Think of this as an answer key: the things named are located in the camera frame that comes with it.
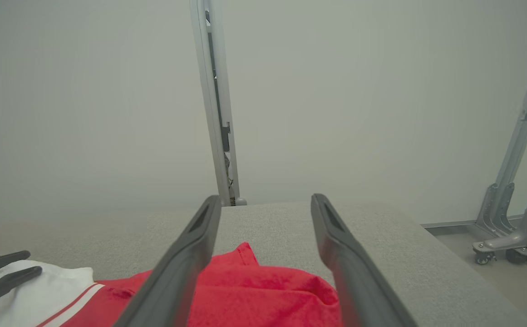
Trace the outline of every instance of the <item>white stripe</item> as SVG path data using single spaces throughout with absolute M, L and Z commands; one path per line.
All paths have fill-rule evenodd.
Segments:
M 60 327 L 63 323 L 68 321 L 70 318 L 74 317 L 75 314 L 80 311 L 85 304 L 96 294 L 100 288 L 104 287 L 102 284 L 96 284 L 91 289 L 89 289 L 85 294 L 78 300 L 78 302 L 74 303 L 73 306 L 69 307 L 66 311 L 64 311 L 59 316 L 55 317 L 54 320 L 50 321 L 45 325 L 45 327 Z

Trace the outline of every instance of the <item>gray fabric surface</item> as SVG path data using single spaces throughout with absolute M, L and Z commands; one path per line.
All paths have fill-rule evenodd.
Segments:
M 402 213 L 377 203 L 334 207 L 419 325 L 527 326 L 527 317 L 491 284 Z M 93 267 L 95 279 L 128 277 L 152 269 L 193 214 L 3 221 L 0 254 L 30 250 L 34 260 Z M 249 242 L 261 265 L 302 269 L 334 283 L 318 255 L 309 203 L 223 208 L 214 254 L 241 242 Z

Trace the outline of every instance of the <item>red stripe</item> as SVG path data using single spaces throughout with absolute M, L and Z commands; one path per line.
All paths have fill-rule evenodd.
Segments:
M 76 302 L 78 302 L 82 298 L 82 296 L 84 296 L 84 294 L 86 294 L 87 291 L 89 291 L 92 287 L 96 286 L 97 284 L 98 283 L 91 284 L 85 291 L 82 292 L 82 294 L 80 294 L 80 296 L 78 296 L 76 298 L 76 300 L 73 300 L 72 303 L 68 304 L 62 310 L 58 311 L 58 313 L 52 315 L 47 320 L 45 320 L 42 323 L 40 323 L 39 325 L 37 325 L 37 327 L 43 327 L 43 326 L 47 325 L 50 321 L 52 321 L 55 318 L 57 318 L 60 314 L 63 314 L 67 309 L 71 308 L 74 304 L 76 304 Z

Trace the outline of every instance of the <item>caster wheel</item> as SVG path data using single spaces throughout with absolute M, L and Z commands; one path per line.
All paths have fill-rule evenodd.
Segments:
M 476 252 L 475 253 L 475 263 L 477 265 L 485 265 L 487 264 L 492 258 L 491 253 L 488 252 Z
M 519 254 L 518 251 L 514 249 L 506 250 L 506 259 L 516 265 L 521 265 L 527 261 L 527 256 Z

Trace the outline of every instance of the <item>floor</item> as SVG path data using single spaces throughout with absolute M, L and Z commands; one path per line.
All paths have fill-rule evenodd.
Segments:
M 488 282 L 493 284 L 510 302 L 527 315 L 527 263 L 514 265 L 505 257 L 505 251 L 496 254 L 497 261 L 487 265 L 473 262 L 472 242 L 491 238 L 474 225 L 429 228 L 439 241 L 468 263 Z

